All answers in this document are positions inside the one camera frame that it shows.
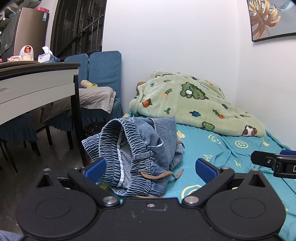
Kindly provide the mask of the brown refrigerator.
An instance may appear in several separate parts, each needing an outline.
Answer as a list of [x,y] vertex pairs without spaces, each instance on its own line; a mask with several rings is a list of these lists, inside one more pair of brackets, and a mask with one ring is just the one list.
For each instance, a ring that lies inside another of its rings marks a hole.
[[42,54],[45,46],[49,13],[31,8],[22,8],[1,34],[1,59],[7,61],[11,56],[18,55],[22,48],[30,46],[34,60]]

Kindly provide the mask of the black mesh waste bin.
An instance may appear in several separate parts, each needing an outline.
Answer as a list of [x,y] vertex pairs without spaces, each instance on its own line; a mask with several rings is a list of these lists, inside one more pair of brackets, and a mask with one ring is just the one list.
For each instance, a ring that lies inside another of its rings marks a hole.
[[106,125],[104,122],[98,122],[98,123],[90,123],[86,125],[83,128],[84,136],[83,138],[91,137],[95,134],[98,134],[101,132],[102,128]]

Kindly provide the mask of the teal patterned bed sheet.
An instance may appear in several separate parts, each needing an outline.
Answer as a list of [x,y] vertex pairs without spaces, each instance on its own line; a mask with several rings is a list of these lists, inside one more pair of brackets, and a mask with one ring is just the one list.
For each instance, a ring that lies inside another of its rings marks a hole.
[[283,147],[271,135],[257,137],[226,137],[207,130],[177,125],[177,135],[184,144],[183,158],[175,166],[175,174],[182,171],[178,179],[171,179],[162,197],[182,200],[204,186],[205,182],[196,174],[198,158],[221,168],[229,167],[237,173],[247,173],[254,168],[251,162],[253,151],[279,153]]

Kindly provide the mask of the tissue pack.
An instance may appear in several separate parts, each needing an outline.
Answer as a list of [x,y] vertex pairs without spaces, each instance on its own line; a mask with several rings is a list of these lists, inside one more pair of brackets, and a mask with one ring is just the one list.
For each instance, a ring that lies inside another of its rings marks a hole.
[[53,55],[49,47],[42,47],[44,53],[38,56],[39,63],[59,63],[60,59]]

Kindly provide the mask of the blue covered chair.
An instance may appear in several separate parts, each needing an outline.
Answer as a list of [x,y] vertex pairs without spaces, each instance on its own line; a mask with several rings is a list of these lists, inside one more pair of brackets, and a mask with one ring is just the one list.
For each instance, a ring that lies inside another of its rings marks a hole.
[[114,118],[123,116],[121,105],[121,53],[119,51],[93,52],[82,54],[79,60],[79,72],[86,71],[87,80],[100,87],[111,87],[115,92],[115,100],[111,113],[102,109],[81,108],[84,127],[98,125],[100,128]]
[[85,53],[68,56],[63,62],[63,65],[74,67],[73,83],[75,93],[43,107],[41,120],[45,124],[49,145],[53,145],[50,127],[54,127],[66,133],[69,149],[74,149],[72,132],[74,132],[75,122],[72,120],[71,100],[76,100],[82,96],[79,91],[82,89],[81,81],[88,78],[88,64],[89,56]]

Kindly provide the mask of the white black desk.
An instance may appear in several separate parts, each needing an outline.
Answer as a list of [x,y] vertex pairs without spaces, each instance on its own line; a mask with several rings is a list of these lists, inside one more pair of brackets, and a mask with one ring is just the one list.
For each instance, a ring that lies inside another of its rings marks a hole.
[[[1,123],[53,101],[74,95],[74,67],[63,63],[16,61],[1,64]],[[87,165],[80,98],[71,100],[81,160]]]

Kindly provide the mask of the blue denim jeans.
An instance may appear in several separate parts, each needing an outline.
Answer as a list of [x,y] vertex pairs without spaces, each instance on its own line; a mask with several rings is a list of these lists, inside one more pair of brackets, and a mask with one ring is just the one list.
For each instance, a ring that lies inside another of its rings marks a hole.
[[184,148],[174,117],[113,119],[82,145],[92,161],[106,161],[95,182],[122,197],[161,197],[169,181],[182,175],[173,172]]

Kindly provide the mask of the gold leaf framed picture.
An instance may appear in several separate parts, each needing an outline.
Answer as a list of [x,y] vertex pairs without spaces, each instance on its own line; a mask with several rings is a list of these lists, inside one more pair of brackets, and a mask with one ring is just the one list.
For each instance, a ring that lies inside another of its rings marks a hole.
[[295,35],[295,1],[247,1],[253,42]]

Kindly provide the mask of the beige cloth on chair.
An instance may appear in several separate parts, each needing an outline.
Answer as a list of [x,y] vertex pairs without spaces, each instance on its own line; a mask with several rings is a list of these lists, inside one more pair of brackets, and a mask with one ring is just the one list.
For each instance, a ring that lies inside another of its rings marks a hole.
[[[102,109],[111,113],[116,92],[111,87],[79,88],[80,107],[86,109]],[[71,98],[65,97],[43,106],[41,122],[71,109]]]

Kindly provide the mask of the white orange container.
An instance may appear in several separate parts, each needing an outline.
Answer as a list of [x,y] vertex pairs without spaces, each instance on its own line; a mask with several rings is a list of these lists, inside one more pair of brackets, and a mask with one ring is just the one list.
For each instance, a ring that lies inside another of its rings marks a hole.
[[25,45],[19,52],[23,61],[33,61],[34,60],[34,49],[31,45]]

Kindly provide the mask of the green cartoon fleece blanket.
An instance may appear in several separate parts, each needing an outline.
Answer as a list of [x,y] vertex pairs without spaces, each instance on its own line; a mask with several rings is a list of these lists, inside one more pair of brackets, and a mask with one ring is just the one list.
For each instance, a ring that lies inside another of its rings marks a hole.
[[176,122],[225,136],[264,137],[265,127],[254,115],[226,100],[222,89],[207,80],[179,72],[154,71],[136,87],[131,113]]

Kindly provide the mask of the cream bottle on chair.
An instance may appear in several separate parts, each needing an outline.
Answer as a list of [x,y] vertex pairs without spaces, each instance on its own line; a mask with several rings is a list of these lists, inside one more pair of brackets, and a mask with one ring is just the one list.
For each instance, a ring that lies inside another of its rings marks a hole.
[[82,88],[95,88],[95,87],[98,87],[98,85],[96,83],[91,83],[90,81],[85,80],[85,79],[80,82],[80,85],[82,86]]

